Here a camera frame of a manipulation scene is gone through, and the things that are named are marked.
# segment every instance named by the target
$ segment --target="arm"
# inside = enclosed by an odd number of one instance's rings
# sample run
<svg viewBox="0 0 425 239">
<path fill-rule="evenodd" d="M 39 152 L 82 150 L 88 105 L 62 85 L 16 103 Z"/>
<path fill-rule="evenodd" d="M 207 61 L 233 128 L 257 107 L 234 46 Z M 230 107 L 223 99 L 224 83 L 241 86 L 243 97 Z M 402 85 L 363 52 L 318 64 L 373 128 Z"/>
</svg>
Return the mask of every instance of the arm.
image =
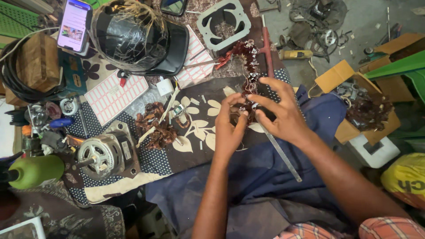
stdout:
<svg viewBox="0 0 425 239">
<path fill-rule="evenodd" d="M 192 239 L 226 237 L 227 227 L 227 166 L 230 157 L 244 136 L 248 112 L 244 111 L 238 124 L 230 123 L 230 106 L 244 103 L 240 93 L 230 95 L 221 103 L 215 120 L 215 153 L 205 191 L 193 225 Z"/>
<path fill-rule="evenodd" d="M 258 95 L 248 99 L 272 111 L 277 119 L 271 122 L 264 112 L 256 110 L 260 123 L 274 136 L 300 148 L 307 155 L 335 196 L 343 210 L 357 224 L 373 217 L 409 215 L 381 190 L 350 167 L 311 131 L 297 106 L 292 86 L 273 78 L 260 78 L 281 98 L 279 104 Z"/>
</svg>

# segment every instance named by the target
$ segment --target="black helmet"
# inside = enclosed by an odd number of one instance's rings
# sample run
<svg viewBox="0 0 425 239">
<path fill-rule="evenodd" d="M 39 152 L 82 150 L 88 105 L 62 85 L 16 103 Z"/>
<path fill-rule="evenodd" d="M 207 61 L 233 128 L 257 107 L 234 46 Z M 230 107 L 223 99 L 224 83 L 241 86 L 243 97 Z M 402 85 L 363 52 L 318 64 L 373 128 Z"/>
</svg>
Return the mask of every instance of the black helmet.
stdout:
<svg viewBox="0 0 425 239">
<path fill-rule="evenodd" d="M 90 36 L 105 59 L 136 75 L 176 75 L 189 40 L 185 26 L 135 0 L 113 0 L 94 10 Z"/>
</svg>

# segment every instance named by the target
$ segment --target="metal ruler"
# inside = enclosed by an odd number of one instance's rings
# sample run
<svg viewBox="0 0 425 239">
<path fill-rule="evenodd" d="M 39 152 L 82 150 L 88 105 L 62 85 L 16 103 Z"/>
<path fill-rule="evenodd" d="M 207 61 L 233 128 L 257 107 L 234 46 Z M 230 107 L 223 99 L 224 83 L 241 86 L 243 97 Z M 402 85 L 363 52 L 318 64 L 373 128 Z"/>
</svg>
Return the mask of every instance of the metal ruler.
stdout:
<svg viewBox="0 0 425 239">
<path fill-rule="evenodd" d="M 266 133 L 267 138 L 269 138 L 270 142 L 272 142 L 274 148 L 276 149 L 276 151 L 278 152 L 278 154 L 280 155 L 280 157 L 283 159 L 283 162 L 285 162 L 285 164 L 288 167 L 289 171 L 291 171 L 292 175 L 294 175 L 294 177 L 297 180 L 297 182 L 302 182 L 303 180 L 301 179 L 300 175 L 297 173 L 297 171 L 295 170 L 294 166 L 291 164 L 291 161 L 285 155 L 285 153 L 283 152 L 283 150 L 279 146 L 279 144 L 276 141 L 276 139 L 273 137 L 273 135 L 271 135 L 269 133 L 269 131 L 262 124 L 260 124 L 260 126 L 264 130 L 264 132 Z"/>
</svg>

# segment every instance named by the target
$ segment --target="motor shaft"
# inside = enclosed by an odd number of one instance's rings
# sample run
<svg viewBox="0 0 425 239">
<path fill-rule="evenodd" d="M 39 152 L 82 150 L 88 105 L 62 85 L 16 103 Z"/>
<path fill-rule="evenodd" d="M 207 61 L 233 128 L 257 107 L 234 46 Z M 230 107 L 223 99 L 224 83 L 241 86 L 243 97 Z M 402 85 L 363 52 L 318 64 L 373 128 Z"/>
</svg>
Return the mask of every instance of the motor shaft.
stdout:
<svg viewBox="0 0 425 239">
<path fill-rule="evenodd" d="M 77 170 L 78 168 L 85 167 L 85 166 L 90 165 L 90 164 L 92 164 L 92 163 L 94 163 L 94 162 L 95 162 L 95 160 L 94 160 L 94 159 L 89 159 L 89 160 L 84 161 L 84 162 L 79 162 L 79 163 L 77 163 L 76 165 L 73 165 L 73 166 L 72 166 L 72 170 Z"/>
</svg>

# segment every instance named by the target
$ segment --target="person's right hand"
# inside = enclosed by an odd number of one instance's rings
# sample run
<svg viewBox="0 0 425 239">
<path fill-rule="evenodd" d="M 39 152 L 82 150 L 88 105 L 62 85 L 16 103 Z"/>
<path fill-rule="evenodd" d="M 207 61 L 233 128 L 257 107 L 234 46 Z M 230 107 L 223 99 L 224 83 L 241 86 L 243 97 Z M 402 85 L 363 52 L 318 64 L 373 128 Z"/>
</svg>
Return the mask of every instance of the person's right hand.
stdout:
<svg viewBox="0 0 425 239">
<path fill-rule="evenodd" d="M 272 122 L 262 110 L 256 110 L 255 114 L 258 121 L 260 121 L 272 135 L 294 145 L 302 143 L 302 140 L 308 137 L 312 131 L 308 128 L 298 104 L 295 101 L 292 86 L 270 77 L 262 77 L 260 78 L 260 82 L 270 85 L 270 88 L 277 92 L 280 97 L 280 103 L 276 103 L 263 96 L 254 94 L 248 95 L 247 98 L 249 100 L 266 107 L 276 116 L 276 119 Z"/>
</svg>

